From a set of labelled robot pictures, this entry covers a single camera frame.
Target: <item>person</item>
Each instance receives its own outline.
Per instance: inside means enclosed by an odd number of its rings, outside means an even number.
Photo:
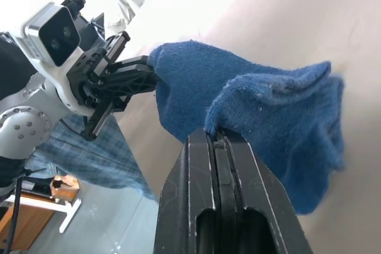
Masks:
[[[36,70],[9,33],[0,33],[0,101],[23,89]],[[80,181],[111,189],[131,187],[157,200],[137,165],[114,116],[109,116],[98,138],[79,136],[83,117],[70,115],[54,127],[49,140],[38,146],[26,163],[37,178],[70,174]]]

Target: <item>table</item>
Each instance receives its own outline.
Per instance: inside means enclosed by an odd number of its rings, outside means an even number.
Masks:
[[[5,200],[6,202],[14,202],[15,196],[11,195],[8,199]],[[66,217],[62,224],[60,225],[60,233],[65,232],[68,225],[71,223],[71,220],[74,218],[75,214],[77,213],[78,209],[80,208],[82,204],[81,199],[76,199],[73,204],[70,202],[64,200],[64,204],[60,204],[60,200],[57,200],[57,202],[51,202],[50,200],[44,200],[39,199],[35,197],[30,197],[26,195],[22,195],[20,198],[20,206],[30,206],[32,208],[39,208],[39,209],[47,209],[50,211],[58,211],[63,212],[66,214]]]
[[[28,194],[23,194],[22,199],[31,200],[39,204],[51,203],[49,199],[44,197],[36,197]],[[13,205],[9,207],[4,217],[0,219],[0,249],[6,247],[5,242],[9,235],[13,207]],[[12,249],[28,250],[53,214],[54,211],[51,209],[21,204]]]
[[[331,60],[346,83],[346,170],[300,222],[314,253],[379,252],[381,0],[147,0],[127,31],[121,58],[191,38],[280,68]],[[159,194],[182,145],[160,126],[153,94],[135,96],[120,126]]]

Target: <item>black cable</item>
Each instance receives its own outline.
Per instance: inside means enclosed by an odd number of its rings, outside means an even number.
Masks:
[[[23,185],[23,178],[18,178],[17,182],[16,182],[16,194],[15,194],[15,199],[14,199],[11,228],[10,228],[10,232],[8,234],[7,247],[5,248],[5,250],[3,252],[4,254],[10,254],[11,253],[11,246],[12,246],[14,235],[16,232],[18,211],[20,210],[20,199],[21,199],[21,187],[22,187],[22,185]]]
[[[96,28],[100,29],[100,31],[104,32],[104,30],[105,30],[101,25],[99,25],[97,22],[95,22],[94,19],[91,19],[90,24],[95,26]]]

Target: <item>wooden desk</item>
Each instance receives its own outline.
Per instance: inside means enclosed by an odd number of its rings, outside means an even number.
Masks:
[[[23,194],[23,197],[39,199],[51,202],[49,199],[37,198]],[[5,248],[5,241],[8,238],[13,214],[13,206],[10,207],[4,217],[0,220],[0,249]],[[36,240],[40,232],[53,216],[54,211],[50,209],[36,208],[34,206],[20,205],[18,213],[17,227],[13,240],[13,250],[28,250]]]

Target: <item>floor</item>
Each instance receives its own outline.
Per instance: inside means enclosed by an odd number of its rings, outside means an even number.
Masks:
[[[81,184],[82,206],[64,234],[55,214],[27,254],[151,254],[158,204],[133,189]]]

